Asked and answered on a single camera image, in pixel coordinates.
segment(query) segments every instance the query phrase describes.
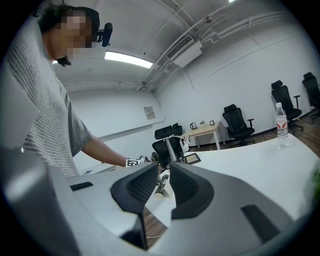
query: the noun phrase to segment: bottle label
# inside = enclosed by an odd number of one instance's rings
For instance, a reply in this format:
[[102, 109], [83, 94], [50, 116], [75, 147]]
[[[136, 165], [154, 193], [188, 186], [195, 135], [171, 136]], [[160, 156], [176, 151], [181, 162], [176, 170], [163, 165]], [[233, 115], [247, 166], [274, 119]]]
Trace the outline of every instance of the bottle label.
[[288, 127], [287, 116], [280, 115], [276, 117], [276, 126], [278, 129], [284, 129]]

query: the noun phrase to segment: gray t-shirt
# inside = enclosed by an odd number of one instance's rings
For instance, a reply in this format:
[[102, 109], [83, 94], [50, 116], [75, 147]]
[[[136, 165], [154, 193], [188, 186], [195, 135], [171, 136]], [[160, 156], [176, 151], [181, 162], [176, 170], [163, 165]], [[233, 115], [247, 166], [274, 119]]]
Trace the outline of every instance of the gray t-shirt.
[[56, 77], [34, 17], [12, 41], [2, 62], [0, 85], [0, 145], [23, 147], [61, 168], [64, 175], [77, 175], [73, 156], [92, 135]]

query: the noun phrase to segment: fluorescent light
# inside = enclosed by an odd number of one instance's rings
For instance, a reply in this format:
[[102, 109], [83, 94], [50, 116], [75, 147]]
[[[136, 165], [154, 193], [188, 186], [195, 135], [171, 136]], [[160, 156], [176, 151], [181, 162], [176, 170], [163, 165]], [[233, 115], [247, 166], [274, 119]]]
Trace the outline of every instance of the fluorescent light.
[[117, 53], [117, 52], [112, 52], [112, 51], [106, 51], [104, 59], [110, 60], [110, 61], [130, 63], [130, 64], [138, 65], [141, 67], [145, 67], [147, 69], [150, 69], [153, 64], [152, 62], [146, 61], [141, 58], [136, 58], [136, 57], [132, 57], [129, 55], [125, 55], [125, 54]]

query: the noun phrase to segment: wall sign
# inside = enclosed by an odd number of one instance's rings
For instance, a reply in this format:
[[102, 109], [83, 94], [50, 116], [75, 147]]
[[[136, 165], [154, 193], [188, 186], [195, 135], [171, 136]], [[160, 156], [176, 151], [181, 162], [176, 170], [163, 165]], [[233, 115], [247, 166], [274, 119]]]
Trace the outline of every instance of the wall sign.
[[151, 120], [156, 118], [156, 115], [152, 106], [144, 107], [144, 112], [146, 115], [146, 119]]

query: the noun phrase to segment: electric kettle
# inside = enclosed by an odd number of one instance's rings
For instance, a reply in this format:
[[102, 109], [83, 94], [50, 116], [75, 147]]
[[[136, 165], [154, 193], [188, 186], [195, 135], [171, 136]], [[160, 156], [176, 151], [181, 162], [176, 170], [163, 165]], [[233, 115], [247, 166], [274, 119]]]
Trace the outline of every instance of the electric kettle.
[[195, 122], [190, 123], [190, 128], [191, 128], [192, 130], [197, 129], [196, 123], [195, 123]]

